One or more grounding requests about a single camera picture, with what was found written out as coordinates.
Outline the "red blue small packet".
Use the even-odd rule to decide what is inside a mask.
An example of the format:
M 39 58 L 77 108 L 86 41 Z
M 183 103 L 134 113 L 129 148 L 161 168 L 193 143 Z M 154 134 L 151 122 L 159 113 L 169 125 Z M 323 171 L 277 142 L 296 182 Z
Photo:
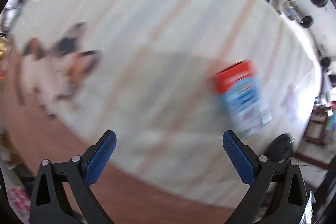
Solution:
M 272 120 L 252 60 L 240 61 L 215 74 L 213 89 L 240 139 L 251 137 Z

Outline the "black round lid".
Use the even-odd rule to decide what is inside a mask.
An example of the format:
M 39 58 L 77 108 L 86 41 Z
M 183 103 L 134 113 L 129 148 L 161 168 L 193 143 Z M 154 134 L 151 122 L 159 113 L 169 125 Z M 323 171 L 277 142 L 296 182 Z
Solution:
M 287 162 L 293 154 L 292 139 L 287 133 L 276 137 L 264 152 L 264 155 L 272 162 Z

